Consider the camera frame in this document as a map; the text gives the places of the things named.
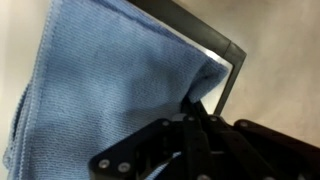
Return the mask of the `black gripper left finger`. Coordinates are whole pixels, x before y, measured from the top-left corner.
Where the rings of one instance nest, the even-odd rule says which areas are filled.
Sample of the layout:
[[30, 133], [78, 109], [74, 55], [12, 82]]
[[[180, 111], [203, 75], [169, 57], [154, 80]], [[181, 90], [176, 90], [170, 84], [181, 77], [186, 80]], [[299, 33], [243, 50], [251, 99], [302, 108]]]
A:
[[158, 119], [95, 155], [90, 180], [202, 180], [207, 137], [193, 104], [182, 101], [174, 120]]

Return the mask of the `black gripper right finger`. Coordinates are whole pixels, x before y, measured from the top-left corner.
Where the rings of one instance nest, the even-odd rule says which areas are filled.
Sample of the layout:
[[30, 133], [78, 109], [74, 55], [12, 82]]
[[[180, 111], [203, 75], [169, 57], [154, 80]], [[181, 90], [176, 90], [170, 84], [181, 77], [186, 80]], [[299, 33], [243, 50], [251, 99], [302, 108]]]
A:
[[246, 119], [229, 125], [195, 104], [212, 152], [232, 180], [320, 180], [320, 149]]

